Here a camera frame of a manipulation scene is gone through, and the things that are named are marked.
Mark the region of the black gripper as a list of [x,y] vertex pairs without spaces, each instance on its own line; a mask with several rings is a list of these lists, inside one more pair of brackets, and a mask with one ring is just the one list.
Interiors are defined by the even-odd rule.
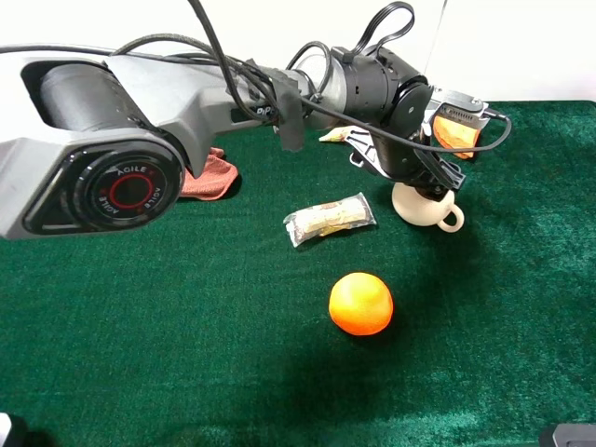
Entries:
[[460,190],[466,180],[459,166],[438,153],[413,149],[364,129],[351,129],[349,144],[354,166],[393,183],[414,187],[428,200],[442,201],[446,190]]

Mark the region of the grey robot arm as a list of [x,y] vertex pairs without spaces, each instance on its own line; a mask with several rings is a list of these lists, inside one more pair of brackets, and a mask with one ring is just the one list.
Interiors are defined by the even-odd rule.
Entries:
[[427,147],[439,106],[427,80],[382,49],[311,55],[296,66],[248,63],[225,77],[214,63],[117,54],[104,61],[1,60],[1,235],[111,233],[171,208],[186,174],[199,176],[215,139],[273,124],[299,150],[305,130],[368,125],[371,159],[393,182],[440,200],[463,181]]

